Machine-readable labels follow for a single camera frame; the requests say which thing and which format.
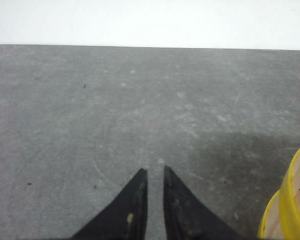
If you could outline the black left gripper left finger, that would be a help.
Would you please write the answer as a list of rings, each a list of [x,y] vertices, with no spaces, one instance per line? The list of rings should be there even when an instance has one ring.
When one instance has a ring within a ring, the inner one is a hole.
[[[72,240],[144,240],[148,216],[148,173],[141,168]]]

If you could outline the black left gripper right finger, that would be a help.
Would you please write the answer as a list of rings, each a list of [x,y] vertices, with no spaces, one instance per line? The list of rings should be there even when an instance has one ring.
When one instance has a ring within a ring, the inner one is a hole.
[[[241,240],[203,205],[171,167],[164,167],[163,211],[168,240]]]

